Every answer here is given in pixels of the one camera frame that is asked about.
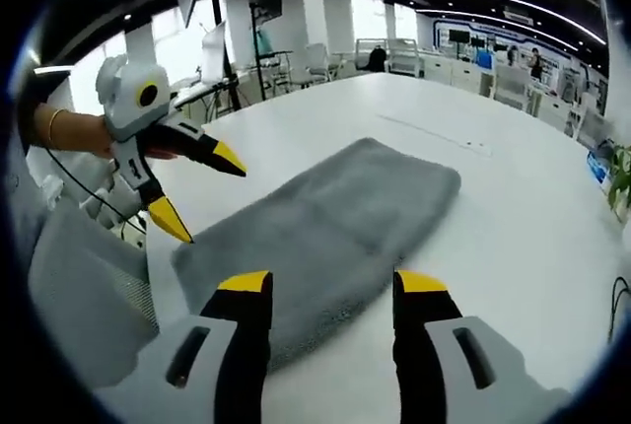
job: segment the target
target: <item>white chair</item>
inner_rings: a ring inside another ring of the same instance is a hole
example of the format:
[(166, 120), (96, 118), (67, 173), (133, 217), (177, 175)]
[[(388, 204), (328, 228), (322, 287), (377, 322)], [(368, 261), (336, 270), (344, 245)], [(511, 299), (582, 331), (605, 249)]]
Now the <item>white chair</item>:
[(389, 39), (388, 72), (420, 77), (421, 59), (414, 39)]
[(611, 123), (589, 104), (582, 106), (572, 138), (593, 150), (611, 134)]
[(387, 52), (386, 39), (360, 38), (355, 41), (355, 68), (358, 71), (365, 70), (371, 57), (371, 52), (377, 46), (381, 46)]
[(291, 86), (306, 89), (314, 84), (321, 84), (328, 79), (321, 74), (311, 74), (304, 67), (294, 67), (291, 72)]
[(337, 69), (337, 64), (331, 64), (326, 46), (318, 42), (309, 44), (306, 48), (307, 68), (313, 75), (324, 76), (327, 81), (332, 79), (331, 73)]
[(493, 99), (517, 110), (527, 107), (527, 90), (530, 75), (519, 67), (498, 64), (496, 67), (495, 95)]

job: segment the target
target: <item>office chair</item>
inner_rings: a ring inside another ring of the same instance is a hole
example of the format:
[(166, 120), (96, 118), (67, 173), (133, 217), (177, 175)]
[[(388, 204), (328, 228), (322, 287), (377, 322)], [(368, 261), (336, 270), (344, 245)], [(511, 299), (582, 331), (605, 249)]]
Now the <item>office chair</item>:
[(332, 80), (331, 72), (337, 68), (337, 64), (330, 63), (326, 46), (318, 42), (309, 44), (305, 50), (307, 55), (307, 67), (310, 74), (324, 76), (327, 81)]
[(292, 68), (291, 72), (291, 85), (300, 89), (306, 89), (314, 84), (321, 84), (327, 82), (327, 78), (321, 74), (312, 74), (304, 67), (298, 66)]
[(389, 39), (388, 69), (392, 74), (420, 77), (421, 58), (414, 39)]
[(90, 389), (119, 383), (158, 336), (145, 253), (68, 199), (44, 223), (28, 280), (53, 341)]
[(366, 71), (371, 52), (373, 52), (373, 49), (377, 46), (381, 46), (387, 52), (386, 39), (360, 38), (355, 40), (355, 68), (358, 71)]

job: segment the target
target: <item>gray towel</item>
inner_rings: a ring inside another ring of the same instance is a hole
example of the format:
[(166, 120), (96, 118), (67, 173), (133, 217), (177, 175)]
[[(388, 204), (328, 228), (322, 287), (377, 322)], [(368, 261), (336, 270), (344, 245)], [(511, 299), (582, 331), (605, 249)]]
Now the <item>gray towel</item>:
[(459, 187), (450, 168), (362, 139), (182, 245), (175, 271), (194, 314), (224, 279), (274, 273), (273, 371), (370, 305)]

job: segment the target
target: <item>person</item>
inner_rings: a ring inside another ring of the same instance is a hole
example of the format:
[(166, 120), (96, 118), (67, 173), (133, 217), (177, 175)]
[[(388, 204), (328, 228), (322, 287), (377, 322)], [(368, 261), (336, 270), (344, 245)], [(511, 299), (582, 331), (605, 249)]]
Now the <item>person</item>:
[(543, 65), (541, 64), (541, 56), (539, 55), (539, 50), (537, 48), (532, 50), (532, 58), (530, 59), (528, 66), (530, 67), (530, 77), (540, 81), (541, 73), (543, 72)]
[[(27, 166), (29, 148), (39, 146), (111, 158), (112, 139), (103, 115), (75, 113), (29, 98), (23, 99), (17, 109), (17, 123), (13, 123), (9, 133), (4, 184), (10, 200), (9, 218), (18, 261), (26, 269), (48, 213), (43, 195)], [(147, 156), (168, 160), (175, 154), (150, 149)]]
[(513, 44), (509, 49), (509, 66), (515, 65), (515, 59), (517, 58), (518, 49)]
[(371, 51), (371, 55), (368, 57), (368, 65), (364, 69), (371, 72), (385, 72), (386, 59), (386, 51), (380, 45), (377, 45)]

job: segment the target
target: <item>white desk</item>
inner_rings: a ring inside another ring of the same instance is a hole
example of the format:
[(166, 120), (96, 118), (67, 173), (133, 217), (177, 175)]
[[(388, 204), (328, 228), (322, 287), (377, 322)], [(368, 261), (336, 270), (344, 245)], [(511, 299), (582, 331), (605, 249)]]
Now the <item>white desk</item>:
[[(239, 154), (247, 178), (185, 159), (154, 166), (192, 233), (372, 136), (462, 177), (450, 214), (405, 267), (445, 281), (465, 315), (483, 318), (522, 350), (543, 386), (574, 390), (596, 365), (621, 229), (591, 178), (587, 151), (562, 133), (494, 101), (390, 74), (292, 93), (207, 130)], [(186, 314), (169, 265), (176, 246), (149, 226), (161, 324)], [(392, 340), (389, 290), (315, 353), (267, 377), (264, 422), (398, 422)]]

